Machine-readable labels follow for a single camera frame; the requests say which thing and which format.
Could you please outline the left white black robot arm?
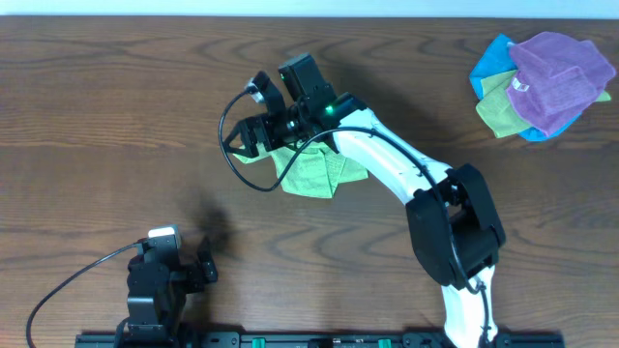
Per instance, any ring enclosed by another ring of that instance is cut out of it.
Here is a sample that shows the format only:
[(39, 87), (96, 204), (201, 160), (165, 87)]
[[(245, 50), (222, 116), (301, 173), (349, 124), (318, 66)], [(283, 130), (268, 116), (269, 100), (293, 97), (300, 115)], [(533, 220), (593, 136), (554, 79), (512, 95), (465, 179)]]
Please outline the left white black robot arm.
[(178, 238), (160, 236), (138, 242), (128, 265), (129, 316), (118, 325), (115, 347), (198, 347), (200, 334), (181, 322), (187, 296), (218, 280), (211, 243), (203, 238), (196, 260), (183, 264)]

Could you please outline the light green microfiber cloth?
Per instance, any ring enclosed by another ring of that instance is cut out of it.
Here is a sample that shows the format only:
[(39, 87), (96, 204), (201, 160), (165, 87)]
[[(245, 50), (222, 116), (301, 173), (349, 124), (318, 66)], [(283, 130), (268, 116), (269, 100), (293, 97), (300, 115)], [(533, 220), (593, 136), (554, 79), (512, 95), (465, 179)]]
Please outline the light green microfiber cloth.
[(367, 178), (368, 171), (361, 164), (324, 143), (313, 142), (295, 160), (280, 186), (286, 193), (331, 199), (339, 184)]

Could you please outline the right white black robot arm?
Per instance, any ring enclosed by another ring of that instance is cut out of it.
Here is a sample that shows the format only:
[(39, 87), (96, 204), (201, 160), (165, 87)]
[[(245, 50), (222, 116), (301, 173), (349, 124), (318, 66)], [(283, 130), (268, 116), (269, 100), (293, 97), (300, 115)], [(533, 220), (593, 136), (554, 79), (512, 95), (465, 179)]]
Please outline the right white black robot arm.
[(404, 205), (414, 254), (441, 286), (447, 339), (487, 347), (498, 334), (490, 286), (506, 236), (481, 172), (470, 164), (453, 169), (413, 148), (363, 101), (337, 94), (308, 53), (280, 65), (279, 74), (293, 103), (259, 72), (241, 94), (266, 110), (220, 132), (222, 154), (255, 158), (260, 148), (304, 151), (325, 142), (361, 164)]

